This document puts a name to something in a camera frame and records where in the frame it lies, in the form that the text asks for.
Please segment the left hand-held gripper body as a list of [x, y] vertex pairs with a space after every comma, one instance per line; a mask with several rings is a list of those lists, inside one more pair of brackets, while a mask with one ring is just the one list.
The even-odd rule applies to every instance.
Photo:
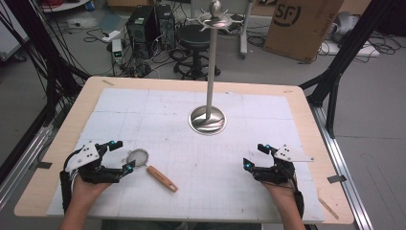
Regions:
[[121, 169], [109, 169], [102, 165], [105, 153], [98, 153], [94, 143], [83, 145], [71, 153], [64, 163], [64, 171], [77, 171], [80, 177], [93, 184], [118, 183], [122, 177]]

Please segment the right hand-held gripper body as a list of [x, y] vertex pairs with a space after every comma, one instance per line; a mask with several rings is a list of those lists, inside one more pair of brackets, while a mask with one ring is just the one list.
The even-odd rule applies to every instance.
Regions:
[[274, 184], [286, 183], [289, 179], [294, 179], [294, 162], [312, 162], [314, 160], [312, 156], [288, 146], [276, 149], [276, 153], [271, 156], [274, 160], [271, 167], [257, 167], [255, 165], [252, 175], [256, 180]]

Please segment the steel rack stand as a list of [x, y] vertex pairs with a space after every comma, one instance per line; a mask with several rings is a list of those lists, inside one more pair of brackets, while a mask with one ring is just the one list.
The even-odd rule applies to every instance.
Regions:
[[222, 9], [220, 0], [211, 0], [208, 11], [196, 18], [203, 26], [201, 32], [210, 32], [209, 67], [207, 79], [206, 104], [195, 108], [189, 115], [189, 125], [192, 130], [201, 135], [216, 135], [227, 125], [225, 113], [213, 105], [215, 55], [217, 46], [217, 32], [227, 30], [230, 25], [237, 23]]

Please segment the person's left hand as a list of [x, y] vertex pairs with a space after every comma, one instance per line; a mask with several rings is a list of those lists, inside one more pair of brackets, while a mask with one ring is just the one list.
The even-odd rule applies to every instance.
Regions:
[[110, 183], [93, 184], [76, 176], [71, 203], [80, 207], [91, 207], [98, 197], [110, 186]]

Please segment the person's right hand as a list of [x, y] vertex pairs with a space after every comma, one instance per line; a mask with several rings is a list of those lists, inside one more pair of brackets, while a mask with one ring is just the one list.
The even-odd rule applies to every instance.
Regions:
[[288, 185], [276, 185], [271, 182], [262, 182], [262, 185], [271, 195], [274, 203], [278, 207], [288, 207], [296, 205], [294, 191]]

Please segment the thin wooden stick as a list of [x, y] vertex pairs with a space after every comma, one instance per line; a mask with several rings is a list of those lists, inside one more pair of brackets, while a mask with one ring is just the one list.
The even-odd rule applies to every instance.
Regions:
[[318, 197], [319, 202], [322, 204], [322, 206], [327, 210], [327, 212], [334, 217], [335, 219], [339, 219], [338, 212], [336, 211], [336, 205], [333, 204], [332, 202], [329, 202], [326, 199], [321, 198], [320, 196]]

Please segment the small white electronic device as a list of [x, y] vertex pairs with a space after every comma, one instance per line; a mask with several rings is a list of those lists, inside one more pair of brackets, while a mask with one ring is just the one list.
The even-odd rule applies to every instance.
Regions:
[[123, 45], [120, 39], [113, 39], [111, 42], [111, 53], [112, 58], [115, 63], [122, 64], [123, 63]]

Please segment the white power strip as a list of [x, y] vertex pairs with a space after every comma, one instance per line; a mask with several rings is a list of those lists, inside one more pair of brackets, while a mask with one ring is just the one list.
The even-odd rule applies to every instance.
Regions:
[[112, 39], [116, 38], [120, 33], [121, 33], [120, 31], [113, 31], [105, 35], [101, 40], [103, 42], [110, 42]]

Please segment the black computer tower green sticker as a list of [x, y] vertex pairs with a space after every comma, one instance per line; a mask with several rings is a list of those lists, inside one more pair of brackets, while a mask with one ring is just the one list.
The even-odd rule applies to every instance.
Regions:
[[139, 5], [126, 22], [133, 52], [139, 58], [152, 57], [152, 42], [158, 36], [155, 9]]

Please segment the large printed cardboard box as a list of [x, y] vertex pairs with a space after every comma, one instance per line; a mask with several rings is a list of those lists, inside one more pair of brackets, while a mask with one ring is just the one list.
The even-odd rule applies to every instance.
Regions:
[[344, 0], [277, 0], [263, 50], [312, 62]]

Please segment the plain black computer tower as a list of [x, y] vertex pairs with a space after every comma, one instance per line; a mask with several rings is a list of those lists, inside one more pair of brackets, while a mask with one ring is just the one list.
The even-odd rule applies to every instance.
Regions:
[[161, 38], [161, 46], [165, 50], [175, 47], [174, 16], [170, 5], [163, 4], [155, 7], [157, 25]]

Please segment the black round stool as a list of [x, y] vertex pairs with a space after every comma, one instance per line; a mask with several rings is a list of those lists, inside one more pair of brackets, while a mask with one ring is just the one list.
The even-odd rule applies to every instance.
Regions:
[[182, 80], [185, 78], [192, 80], [206, 79], [208, 73], [204, 72], [203, 69], [208, 64], [204, 64], [202, 60], [208, 60], [209, 58], [203, 56], [202, 52], [209, 51], [211, 32], [209, 30], [202, 31], [201, 25], [186, 25], [177, 30], [176, 40], [189, 53], [175, 63], [173, 72], [179, 73]]

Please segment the white flat panel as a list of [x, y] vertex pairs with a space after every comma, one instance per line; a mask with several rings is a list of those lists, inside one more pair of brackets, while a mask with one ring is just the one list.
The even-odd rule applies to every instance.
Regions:
[[0, 61], [8, 60], [21, 47], [7, 26], [14, 29], [25, 41], [29, 40], [9, 7], [0, 0]]

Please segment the grey plastic housing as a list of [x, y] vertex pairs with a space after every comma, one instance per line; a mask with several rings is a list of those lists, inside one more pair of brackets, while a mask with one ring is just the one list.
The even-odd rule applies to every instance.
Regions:
[[348, 11], [341, 11], [337, 14], [330, 30], [330, 38], [339, 42], [349, 31], [352, 31], [359, 21], [359, 16]]

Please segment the round white table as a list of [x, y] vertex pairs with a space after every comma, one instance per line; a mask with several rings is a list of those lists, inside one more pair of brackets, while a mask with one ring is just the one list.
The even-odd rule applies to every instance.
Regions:
[[62, 12], [84, 6], [90, 0], [58, 0], [58, 3], [51, 6], [49, 3], [41, 3], [40, 7], [44, 12]]

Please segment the aluminium rail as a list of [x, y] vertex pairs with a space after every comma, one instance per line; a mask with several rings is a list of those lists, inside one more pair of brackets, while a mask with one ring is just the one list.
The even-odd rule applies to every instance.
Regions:
[[40, 162], [40, 154], [52, 143], [51, 138], [54, 130], [53, 125], [42, 126], [33, 134], [28, 146], [23, 149], [22, 155], [11, 168], [5, 180], [0, 184], [0, 212], [5, 208], [28, 170], [35, 163]]
[[350, 169], [347, 166], [339, 144], [334, 137], [330, 136], [326, 128], [327, 115], [321, 107], [311, 106], [310, 109], [327, 147], [327, 152], [334, 170], [339, 177], [338, 182], [341, 184], [350, 205], [350, 209], [356, 223], [356, 229], [373, 230], [372, 222], [353, 182]]

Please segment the black metal frame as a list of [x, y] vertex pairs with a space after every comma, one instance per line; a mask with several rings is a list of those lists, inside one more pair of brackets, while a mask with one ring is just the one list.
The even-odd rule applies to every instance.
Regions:
[[67, 100], [75, 98], [81, 91], [81, 86], [74, 76], [87, 81], [90, 75], [79, 70], [59, 53], [47, 33], [34, 0], [4, 0], [4, 2], [35, 48], [34, 51], [0, 13], [0, 21], [29, 55], [36, 73], [47, 82], [45, 124], [48, 125], [56, 116], [56, 105], [63, 98]]
[[328, 96], [325, 128], [331, 138], [335, 137], [334, 120], [340, 79], [371, 36], [373, 30], [397, 1], [372, 0], [329, 67], [319, 76], [300, 84], [303, 90], [315, 86], [313, 92], [306, 97], [309, 104], [314, 107], [321, 107]]

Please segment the grey stand post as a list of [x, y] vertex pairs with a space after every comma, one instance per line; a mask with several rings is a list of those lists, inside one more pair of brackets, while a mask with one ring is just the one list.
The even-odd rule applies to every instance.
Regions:
[[244, 20], [242, 24], [242, 30], [240, 32], [240, 43], [239, 43], [239, 55], [242, 59], [245, 59], [248, 54], [248, 41], [247, 41], [247, 29], [248, 23], [251, 15], [251, 10], [254, 5], [254, 0], [247, 0], [247, 7], [244, 14]]

